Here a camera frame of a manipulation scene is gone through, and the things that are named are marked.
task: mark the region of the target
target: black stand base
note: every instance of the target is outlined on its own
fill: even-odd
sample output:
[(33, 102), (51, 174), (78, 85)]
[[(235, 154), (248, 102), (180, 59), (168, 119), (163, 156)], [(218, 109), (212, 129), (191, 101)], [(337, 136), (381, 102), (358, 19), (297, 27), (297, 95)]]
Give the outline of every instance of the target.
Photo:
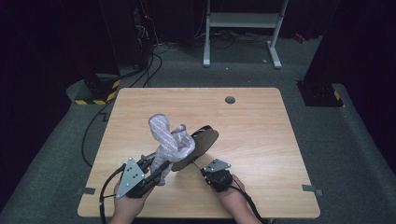
[(75, 98), (78, 105), (106, 105), (110, 103), (120, 85), (119, 79), (101, 79), (98, 87), (93, 87), (92, 83), (84, 82)]
[(331, 84), (297, 81), (306, 106), (342, 107), (344, 103)]

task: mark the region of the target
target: person's right hand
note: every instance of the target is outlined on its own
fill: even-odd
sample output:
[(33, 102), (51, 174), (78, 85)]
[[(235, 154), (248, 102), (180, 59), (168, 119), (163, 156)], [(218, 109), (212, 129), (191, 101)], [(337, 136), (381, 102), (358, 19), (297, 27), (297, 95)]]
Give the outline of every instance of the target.
[[(233, 175), (234, 186), (245, 192), (245, 185), (239, 180), (238, 176)], [(217, 192), (221, 205), (233, 216), (238, 224), (260, 224), (261, 222), (254, 216), (248, 208), (245, 196), (236, 189), (228, 188), (222, 192)]]

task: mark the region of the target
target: patterned fabric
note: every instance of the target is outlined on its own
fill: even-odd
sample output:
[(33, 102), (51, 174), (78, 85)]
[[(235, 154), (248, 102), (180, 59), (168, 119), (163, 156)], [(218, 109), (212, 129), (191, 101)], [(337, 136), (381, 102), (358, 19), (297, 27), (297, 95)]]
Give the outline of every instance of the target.
[(154, 139), (160, 142), (160, 146), (157, 148), (155, 155), (150, 155), (151, 157), (155, 156), (150, 171), (154, 172), (166, 161), (171, 162), (161, 175), (161, 181), (158, 186), (163, 186), (165, 185), (165, 177), (171, 171), (173, 163), (181, 161), (190, 155), (195, 149), (195, 142), (187, 133), (187, 128), (184, 124), (178, 125), (170, 132), (169, 120), (164, 114), (151, 116), (148, 120), (148, 125)]

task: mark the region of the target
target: person's left hand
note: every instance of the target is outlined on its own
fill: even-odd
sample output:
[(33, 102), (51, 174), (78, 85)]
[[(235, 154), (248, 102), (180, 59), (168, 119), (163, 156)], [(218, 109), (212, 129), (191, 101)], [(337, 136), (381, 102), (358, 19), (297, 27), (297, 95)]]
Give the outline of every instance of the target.
[[(117, 193), (120, 183), (117, 183), (114, 188), (114, 194)], [(122, 198), (117, 199), (114, 197), (114, 214), (111, 218), (111, 224), (131, 224), (134, 218), (139, 215), (143, 210), (147, 197), (154, 190), (149, 190), (142, 198), (128, 198), (124, 195)]]

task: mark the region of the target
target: light wood surface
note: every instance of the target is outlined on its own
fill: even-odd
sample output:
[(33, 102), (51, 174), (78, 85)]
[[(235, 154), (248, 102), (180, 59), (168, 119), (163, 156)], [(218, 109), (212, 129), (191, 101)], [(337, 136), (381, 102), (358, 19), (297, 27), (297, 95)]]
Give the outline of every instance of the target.
[[(225, 98), (232, 96), (234, 104)], [(318, 217), (319, 208), (297, 145), (290, 120), (275, 88), (147, 88), (122, 89), (111, 113), (78, 213), (99, 217), (99, 194), (107, 178), (127, 162), (154, 152), (159, 143), (149, 129), (149, 117), (165, 114), (171, 129), (185, 124), (189, 134), (210, 125), (219, 138), (197, 160), (201, 166), (214, 158), (232, 165), (231, 173), (246, 186), (263, 217)], [(112, 194), (118, 177), (105, 195)], [(140, 217), (230, 217), (194, 165), (166, 177), (146, 201)], [(113, 199), (106, 199), (106, 215)]]

